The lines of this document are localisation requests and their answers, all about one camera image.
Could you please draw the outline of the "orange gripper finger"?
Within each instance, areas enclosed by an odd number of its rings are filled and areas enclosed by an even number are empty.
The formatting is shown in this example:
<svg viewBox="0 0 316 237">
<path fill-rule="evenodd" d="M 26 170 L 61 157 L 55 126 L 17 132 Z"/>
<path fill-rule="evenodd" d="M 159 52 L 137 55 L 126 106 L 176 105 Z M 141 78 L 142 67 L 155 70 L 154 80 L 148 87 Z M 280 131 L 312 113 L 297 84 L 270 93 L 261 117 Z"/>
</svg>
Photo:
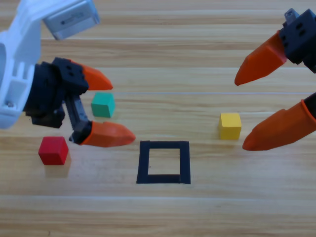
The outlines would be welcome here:
<svg viewBox="0 0 316 237">
<path fill-rule="evenodd" d="M 267 151 L 292 144 L 316 130 L 316 95 L 302 99 L 289 109 L 281 109 L 256 125 L 242 148 Z"/>
</svg>

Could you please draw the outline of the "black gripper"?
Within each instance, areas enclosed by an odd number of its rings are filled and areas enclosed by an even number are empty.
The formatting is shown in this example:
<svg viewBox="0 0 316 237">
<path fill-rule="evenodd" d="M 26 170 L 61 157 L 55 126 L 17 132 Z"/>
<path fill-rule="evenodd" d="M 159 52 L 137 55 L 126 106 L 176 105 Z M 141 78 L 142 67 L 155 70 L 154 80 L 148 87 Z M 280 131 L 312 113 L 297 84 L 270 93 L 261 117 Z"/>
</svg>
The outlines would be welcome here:
<svg viewBox="0 0 316 237">
<path fill-rule="evenodd" d="M 24 107 L 32 124 L 60 128 L 66 104 L 73 128 L 70 141 L 78 145 L 117 147 L 133 143 L 136 136 L 124 125 L 89 121 L 80 96 L 87 90 L 111 90 L 111 81 L 99 70 L 70 59 L 55 58 L 35 66 L 31 92 Z"/>
<path fill-rule="evenodd" d="M 235 85 L 264 78 L 287 60 L 316 72 L 316 15 L 307 9 L 299 14 L 290 8 L 282 29 L 251 52 L 240 66 Z"/>
</svg>

